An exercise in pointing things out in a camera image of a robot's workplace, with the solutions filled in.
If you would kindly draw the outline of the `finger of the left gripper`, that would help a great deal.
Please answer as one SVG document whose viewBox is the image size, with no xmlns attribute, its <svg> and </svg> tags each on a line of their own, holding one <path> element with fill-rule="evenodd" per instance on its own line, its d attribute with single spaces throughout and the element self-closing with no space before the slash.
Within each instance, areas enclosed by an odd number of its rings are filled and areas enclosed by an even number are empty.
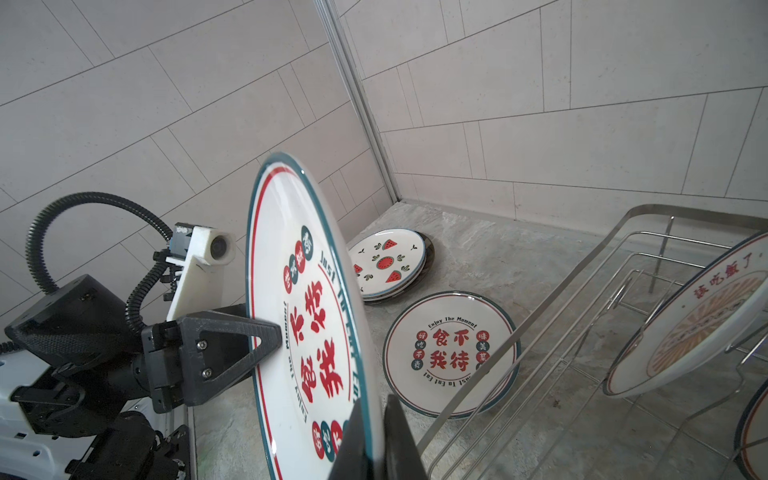
<svg viewBox="0 0 768 480">
<path fill-rule="evenodd" d="M 199 406 L 250 377 L 260 361 L 282 345 L 274 322 L 244 310 L 204 310 L 177 319 L 181 335 L 181 394 Z"/>
</svg>

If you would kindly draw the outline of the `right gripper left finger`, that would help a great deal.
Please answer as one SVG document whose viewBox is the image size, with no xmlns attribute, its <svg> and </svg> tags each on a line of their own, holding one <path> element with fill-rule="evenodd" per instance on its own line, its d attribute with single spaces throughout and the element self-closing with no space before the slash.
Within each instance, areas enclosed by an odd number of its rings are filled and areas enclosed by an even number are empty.
<svg viewBox="0 0 768 480">
<path fill-rule="evenodd" d="M 329 473 L 328 480 L 365 480 L 365 430 L 361 401 L 357 400 L 350 419 L 343 430 L 340 450 Z"/>
</svg>

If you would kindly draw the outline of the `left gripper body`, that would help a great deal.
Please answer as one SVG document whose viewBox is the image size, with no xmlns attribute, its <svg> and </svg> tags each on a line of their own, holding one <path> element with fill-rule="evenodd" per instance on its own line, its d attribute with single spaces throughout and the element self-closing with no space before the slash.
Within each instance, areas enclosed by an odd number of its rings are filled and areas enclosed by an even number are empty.
<svg viewBox="0 0 768 480">
<path fill-rule="evenodd" d="M 156 413 L 168 413 L 183 403 L 183 371 L 179 323 L 146 326 L 141 333 L 150 397 Z"/>
</svg>

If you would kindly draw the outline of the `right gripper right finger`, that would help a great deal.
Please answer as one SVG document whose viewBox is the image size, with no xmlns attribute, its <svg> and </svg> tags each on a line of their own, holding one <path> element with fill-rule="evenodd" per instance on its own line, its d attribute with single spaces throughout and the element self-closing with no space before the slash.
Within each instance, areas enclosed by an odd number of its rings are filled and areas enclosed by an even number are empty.
<svg viewBox="0 0 768 480">
<path fill-rule="evenodd" d="M 428 477 L 401 402 L 394 394 L 387 396 L 384 430 L 386 479 L 427 480 Z"/>
</svg>

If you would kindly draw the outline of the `red rimmed text plate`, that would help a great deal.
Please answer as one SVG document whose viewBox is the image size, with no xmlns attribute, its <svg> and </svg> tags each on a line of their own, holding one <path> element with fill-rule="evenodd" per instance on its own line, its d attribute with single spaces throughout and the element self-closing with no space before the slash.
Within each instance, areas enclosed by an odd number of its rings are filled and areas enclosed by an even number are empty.
<svg viewBox="0 0 768 480">
<path fill-rule="evenodd" d="M 385 336 L 386 381 L 405 406 L 436 418 L 515 330 L 511 316 L 486 297 L 428 295 L 400 313 Z"/>
</svg>

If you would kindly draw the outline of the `watermelon pattern plate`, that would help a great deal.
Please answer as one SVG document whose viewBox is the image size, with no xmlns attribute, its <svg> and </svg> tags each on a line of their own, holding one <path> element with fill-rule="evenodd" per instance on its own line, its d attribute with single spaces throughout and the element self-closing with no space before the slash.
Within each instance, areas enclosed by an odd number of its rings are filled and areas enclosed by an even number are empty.
<svg viewBox="0 0 768 480">
<path fill-rule="evenodd" d="M 364 301 L 388 298 L 411 283 L 426 261 L 426 244 L 414 230 L 379 231 L 349 249 Z"/>
</svg>

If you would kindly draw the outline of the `white red-pattern plate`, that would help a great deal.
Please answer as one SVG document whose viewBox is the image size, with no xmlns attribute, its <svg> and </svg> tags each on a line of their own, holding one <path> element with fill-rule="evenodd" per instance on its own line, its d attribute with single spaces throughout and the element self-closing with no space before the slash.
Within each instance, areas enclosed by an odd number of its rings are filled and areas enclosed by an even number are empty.
<svg viewBox="0 0 768 480">
<path fill-rule="evenodd" d="M 744 334 L 767 306 L 767 234 L 718 257 L 654 310 L 618 355 L 603 384 L 624 398 L 697 369 Z"/>
</svg>

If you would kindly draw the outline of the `blue striped white plate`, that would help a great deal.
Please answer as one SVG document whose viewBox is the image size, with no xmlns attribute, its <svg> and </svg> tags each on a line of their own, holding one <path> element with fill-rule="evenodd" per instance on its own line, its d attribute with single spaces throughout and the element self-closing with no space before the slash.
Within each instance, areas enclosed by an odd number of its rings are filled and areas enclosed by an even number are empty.
<svg viewBox="0 0 768 480">
<path fill-rule="evenodd" d="M 422 263 L 422 266 L 420 267 L 420 270 L 418 271 L 418 274 L 410 279 L 404 286 L 398 287 L 393 292 L 383 294 L 377 297 L 371 297 L 371 298 L 364 298 L 363 302 L 367 304 L 376 304 L 381 303 L 390 299 L 393 299 L 397 296 L 400 296 L 404 294 L 406 291 L 414 288 L 416 285 L 418 285 L 428 274 L 429 270 L 431 269 L 434 261 L 435 261 L 435 246 L 431 240 L 431 238 L 422 233 L 418 232 L 419 236 L 422 238 L 422 240 L 425 243 L 426 253 L 425 253 L 425 260 Z"/>
</svg>

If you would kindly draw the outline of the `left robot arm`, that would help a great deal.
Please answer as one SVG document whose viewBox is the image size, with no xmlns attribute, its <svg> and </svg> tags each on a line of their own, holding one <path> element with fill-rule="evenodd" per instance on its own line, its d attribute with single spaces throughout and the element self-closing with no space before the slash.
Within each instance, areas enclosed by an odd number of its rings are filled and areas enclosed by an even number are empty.
<svg viewBox="0 0 768 480">
<path fill-rule="evenodd" d="M 65 467 L 72 479 L 187 479 L 188 427 L 163 436 L 125 404 L 148 398 L 159 414 L 201 405 L 275 352 L 280 328 L 248 318 L 242 305 L 131 325 L 121 305 L 84 275 L 8 325 L 9 339 L 46 364 L 10 399 L 38 433 L 91 439 L 90 450 Z"/>
</svg>

